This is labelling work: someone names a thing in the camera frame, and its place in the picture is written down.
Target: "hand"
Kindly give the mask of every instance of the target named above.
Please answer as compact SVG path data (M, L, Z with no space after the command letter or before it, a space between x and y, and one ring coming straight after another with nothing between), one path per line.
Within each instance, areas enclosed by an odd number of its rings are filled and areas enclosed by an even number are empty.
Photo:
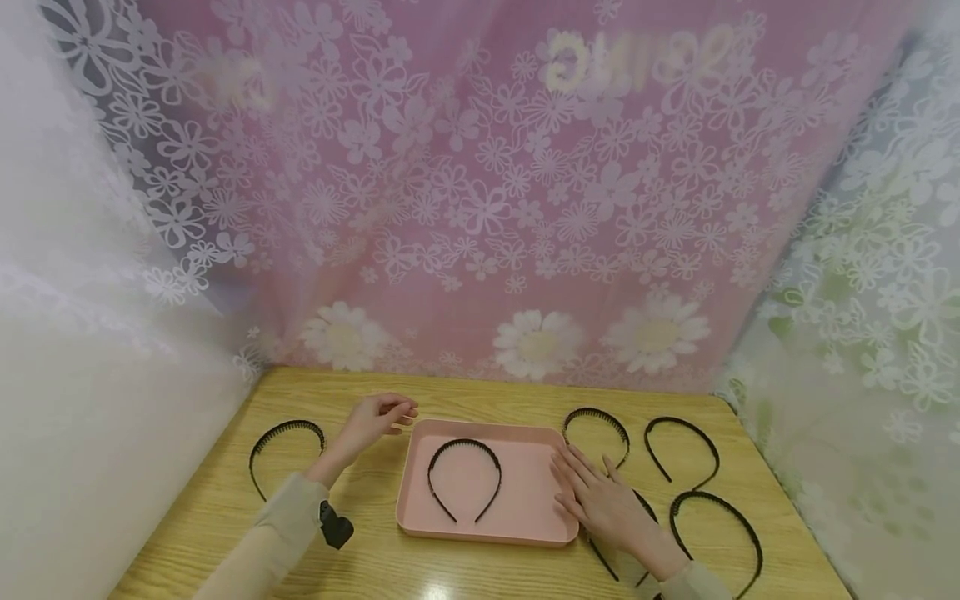
M340 473L381 436L401 433L397 425L410 425L417 416L417 403L400 394L367 396L357 402L340 435L303 476L319 481L329 490Z
M658 581L670 579L689 558L636 501L610 457L605 454L603 462L609 477L576 446L561 448L553 463L573 495L558 493L557 501L591 534L633 555Z
M418 414L417 407L414 400L400 394L367 396L350 411L347 422L330 450L349 457L349 461L353 462L381 436L402 433L397 425L413 424Z

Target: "pink tray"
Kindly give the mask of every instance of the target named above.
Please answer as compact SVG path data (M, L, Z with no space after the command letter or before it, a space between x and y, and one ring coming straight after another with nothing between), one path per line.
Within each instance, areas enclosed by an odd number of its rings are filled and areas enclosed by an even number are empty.
M503 470L500 493L478 523L473 520L496 489L496 469L480 448L451 447L433 470L434 490L457 523L437 504L427 485L434 452L456 438L488 445ZM547 427L421 420L410 434L396 522L407 534L422 538L564 546L577 537L579 524L553 499L561 482L550 468L550 456L563 443L560 432Z

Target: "floral curtain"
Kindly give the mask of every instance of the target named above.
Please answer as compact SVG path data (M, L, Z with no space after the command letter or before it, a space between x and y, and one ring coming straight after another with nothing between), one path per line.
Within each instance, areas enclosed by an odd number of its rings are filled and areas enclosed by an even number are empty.
M39 0L159 301L239 270L280 362L674 391L914 4Z
M861 598L955 597L960 7L897 52L721 392Z
M0 597L105 598L262 359L242 288L170 252L46 31L0 2Z

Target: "wooden table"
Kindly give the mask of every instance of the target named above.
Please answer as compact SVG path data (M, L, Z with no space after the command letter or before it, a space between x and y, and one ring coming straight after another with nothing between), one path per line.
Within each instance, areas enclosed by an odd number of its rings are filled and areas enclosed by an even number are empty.
M643 430L671 415L702 428L721 454L720 472L705 486L753 524L763 545L763 573L747 600L850 598L777 484L730 407L712 396L640 394L543 385L369 373L277 368L269 372L214 445L166 518L110 596L113 599L188 598L240 540L262 506L247 470L250 449L270 427L308 419L328 436L360 396L396 391L415 398L426 417L559 427L580 406L616 415L627 427L632 453L621 471L666 522L679 493L709 474L706 445L680 426L663 424L652 444L674 479L668 484L643 446ZM575 421L570 436L590 455L622 453L602 422ZM408 436L386 438L349 468L330 501L356 527L339 552L318 542L276 590L276 598L649 598L615 583L581 536L563 549L427 540L396 525L395 504ZM286 475L313 459L319 445L306 431L275 439L256 464L270 494ZM753 547L732 516L707 502L684 505L681 534L690 552L734 591L754 570ZM619 562L624 571L631 565Z

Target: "pink curtain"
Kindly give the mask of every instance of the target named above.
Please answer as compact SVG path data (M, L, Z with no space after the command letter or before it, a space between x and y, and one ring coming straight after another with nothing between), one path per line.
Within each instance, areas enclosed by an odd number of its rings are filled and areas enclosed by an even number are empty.
M143 81L275 360L706 392L915 4L168 0Z

